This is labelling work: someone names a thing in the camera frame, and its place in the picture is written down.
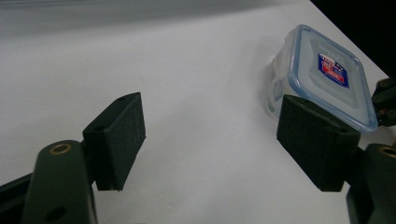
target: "white surface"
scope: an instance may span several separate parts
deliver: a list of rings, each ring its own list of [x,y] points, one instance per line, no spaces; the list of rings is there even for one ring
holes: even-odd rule
[[[384,73],[307,0],[147,2],[0,7],[0,184],[141,91],[148,138],[124,191],[95,192],[100,223],[348,223],[348,185],[320,192],[276,141],[266,78],[300,23],[356,54],[371,92]]]

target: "screw hole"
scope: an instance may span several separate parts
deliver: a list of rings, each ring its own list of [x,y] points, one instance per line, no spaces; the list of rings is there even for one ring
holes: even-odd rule
[[[54,222],[61,219],[66,213],[66,209],[64,207],[57,207],[52,209],[46,214],[46,222]]]
[[[50,148],[49,154],[51,154],[53,156],[58,156],[58,155],[68,152],[71,148],[72,148],[72,146],[70,144],[59,144],[55,147]]]
[[[97,127],[95,127],[94,128],[94,130],[96,131],[96,132],[101,132],[102,130],[104,130],[105,129],[105,126],[97,126]]]

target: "clear plastic container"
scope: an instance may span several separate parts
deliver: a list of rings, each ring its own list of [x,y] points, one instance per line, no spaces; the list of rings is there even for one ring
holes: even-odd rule
[[[279,117],[283,94],[300,96],[326,109],[361,133],[377,121],[361,62],[306,25],[292,30],[273,61],[267,109]]]

